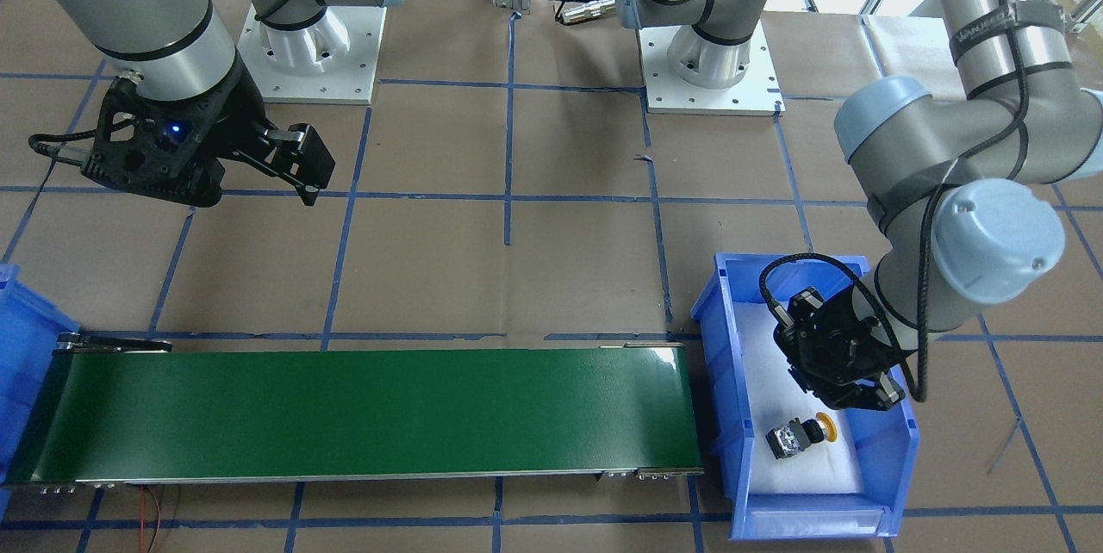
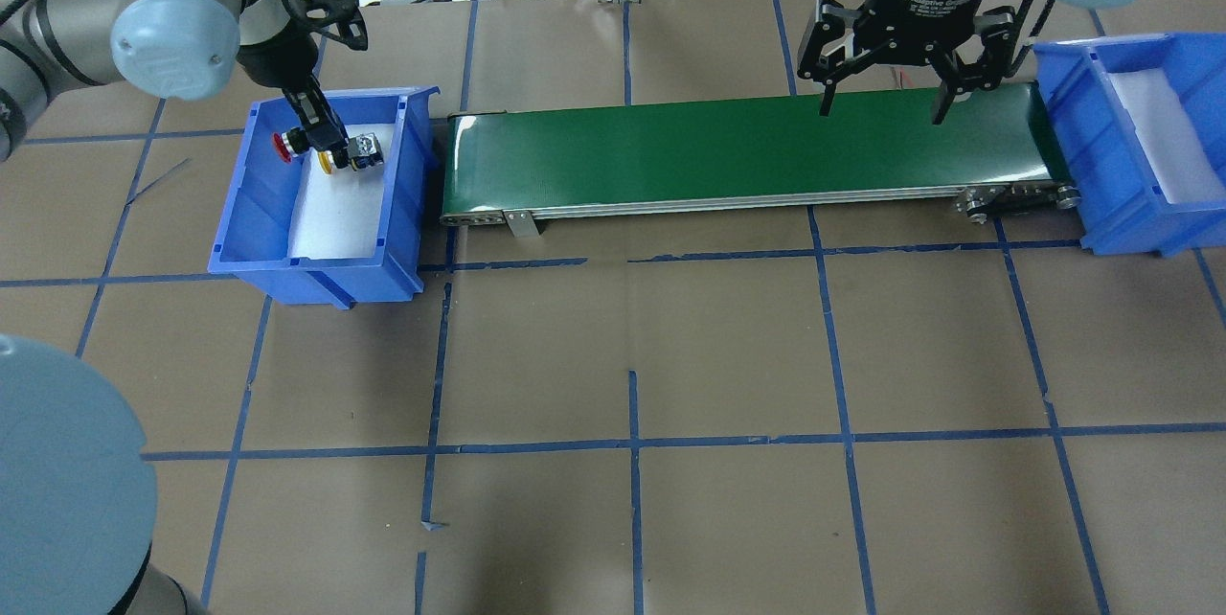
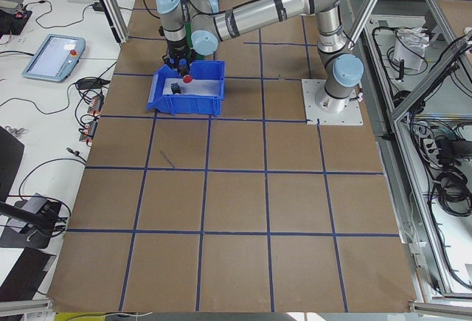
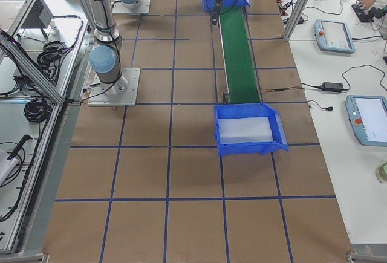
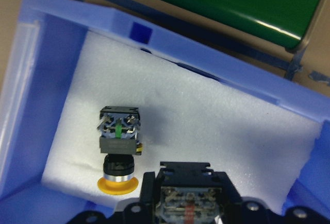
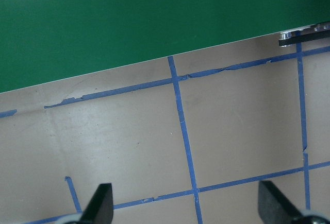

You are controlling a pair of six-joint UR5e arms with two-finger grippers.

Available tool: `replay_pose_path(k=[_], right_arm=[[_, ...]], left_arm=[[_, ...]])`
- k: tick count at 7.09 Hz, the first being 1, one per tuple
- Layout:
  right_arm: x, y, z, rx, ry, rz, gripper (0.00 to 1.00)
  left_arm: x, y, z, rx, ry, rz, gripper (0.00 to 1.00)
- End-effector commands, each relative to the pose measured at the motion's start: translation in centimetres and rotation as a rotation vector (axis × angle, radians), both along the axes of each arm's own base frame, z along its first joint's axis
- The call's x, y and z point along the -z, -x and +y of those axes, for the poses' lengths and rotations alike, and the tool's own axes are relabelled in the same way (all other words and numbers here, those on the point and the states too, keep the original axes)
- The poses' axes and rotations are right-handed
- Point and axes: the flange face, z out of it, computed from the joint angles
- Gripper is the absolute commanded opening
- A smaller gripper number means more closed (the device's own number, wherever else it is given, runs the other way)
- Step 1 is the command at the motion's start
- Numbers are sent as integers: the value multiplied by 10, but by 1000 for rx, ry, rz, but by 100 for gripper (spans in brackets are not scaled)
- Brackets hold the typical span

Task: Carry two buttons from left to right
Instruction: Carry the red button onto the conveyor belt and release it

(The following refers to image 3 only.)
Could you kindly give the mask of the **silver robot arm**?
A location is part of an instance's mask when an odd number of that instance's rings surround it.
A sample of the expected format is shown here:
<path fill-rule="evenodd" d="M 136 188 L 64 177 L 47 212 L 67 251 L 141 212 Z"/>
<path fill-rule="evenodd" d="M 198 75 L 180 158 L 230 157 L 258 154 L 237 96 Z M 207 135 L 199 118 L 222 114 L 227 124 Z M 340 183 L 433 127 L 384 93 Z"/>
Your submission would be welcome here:
<path fill-rule="evenodd" d="M 218 0 L 156 0 L 167 42 L 163 61 L 182 77 L 196 55 L 213 54 L 219 43 L 238 38 L 299 15 L 316 17 L 318 53 L 327 79 L 317 91 L 316 105 L 327 113 L 345 110 L 364 73 L 364 65 L 348 46 L 339 0 L 251 0 L 219 10 Z"/>

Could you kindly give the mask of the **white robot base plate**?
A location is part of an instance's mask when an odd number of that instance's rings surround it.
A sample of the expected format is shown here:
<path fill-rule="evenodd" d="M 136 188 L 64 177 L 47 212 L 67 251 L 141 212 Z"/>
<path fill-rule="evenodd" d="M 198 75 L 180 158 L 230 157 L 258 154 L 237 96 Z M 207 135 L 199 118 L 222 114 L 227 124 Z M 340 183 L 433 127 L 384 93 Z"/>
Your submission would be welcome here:
<path fill-rule="evenodd" d="M 361 126 L 364 124 L 355 90 L 345 99 L 325 92 L 325 80 L 302 79 L 302 94 L 308 125 Z"/>

